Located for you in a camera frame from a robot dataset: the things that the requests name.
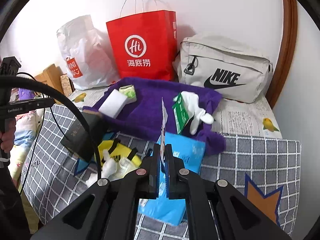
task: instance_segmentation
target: blue plastic packaging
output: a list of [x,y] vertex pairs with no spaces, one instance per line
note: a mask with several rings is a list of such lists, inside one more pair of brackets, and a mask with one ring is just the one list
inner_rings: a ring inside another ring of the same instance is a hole
[[[204,155],[205,143],[191,138],[166,133],[165,144],[172,144],[173,156],[181,158],[185,168],[199,173]],[[138,212],[164,223],[177,226],[186,210],[184,199],[169,200],[166,197],[165,174],[160,171],[159,197],[140,200]]]

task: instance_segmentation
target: metal screw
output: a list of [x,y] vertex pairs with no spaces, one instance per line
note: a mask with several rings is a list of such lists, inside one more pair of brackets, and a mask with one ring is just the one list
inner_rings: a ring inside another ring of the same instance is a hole
[[102,178],[102,179],[98,180],[98,185],[99,186],[105,186],[105,185],[107,185],[107,183],[108,183],[108,180],[105,179],[105,178]]
[[226,180],[224,180],[224,179],[219,179],[218,180],[218,185],[220,187],[226,187],[228,185],[228,182]]
[[144,175],[144,174],[147,173],[147,171],[146,171],[145,169],[137,169],[136,173],[137,173],[138,175]]
[[187,170],[187,169],[180,169],[180,170],[179,170],[179,173],[180,173],[181,175],[188,175],[188,174],[189,174],[189,170]]

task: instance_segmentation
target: white wall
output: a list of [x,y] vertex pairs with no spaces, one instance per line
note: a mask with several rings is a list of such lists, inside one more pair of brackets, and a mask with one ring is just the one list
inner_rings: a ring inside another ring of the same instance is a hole
[[273,109],[284,138],[300,140],[301,181],[292,239],[300,240],[320,215],[320,31],[298,5],[297,44],[284,88]]
[[[30,0],[9,28],[6,42],[1,44],[1,56],[20,58],[22,70],[33,75],[52,63],[65,72],[57,29],[78,16],[91,14],[94,26],[106,32],[105,22],[118,18],[123,2]],[[276,64],[282,36],[282,0],[158,0],[158,4],[159,8],[177,12],[178,42],[195,33],[214,32],[262,50]],[[154,8],[151,0],[147,7]],[[132,13],[134,0],[129,0],[124,15]]]

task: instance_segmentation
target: circular hi logo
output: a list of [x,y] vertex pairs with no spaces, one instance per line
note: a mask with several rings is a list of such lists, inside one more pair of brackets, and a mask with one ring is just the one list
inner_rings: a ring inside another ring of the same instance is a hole
[[147,51],[147,44],[142,37],[131,35],[125,40],[124,48],[131,57],[142,57]]

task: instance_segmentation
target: human hand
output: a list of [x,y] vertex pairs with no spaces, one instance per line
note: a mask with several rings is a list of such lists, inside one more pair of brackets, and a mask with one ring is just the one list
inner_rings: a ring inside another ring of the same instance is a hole
[[5,153],[10,153],[14,144],[14,132],[16,131],[16,119],[10,118],[8,121],[8,130],[5,133],[0,132],[0,139],[2,140],[1,149]]

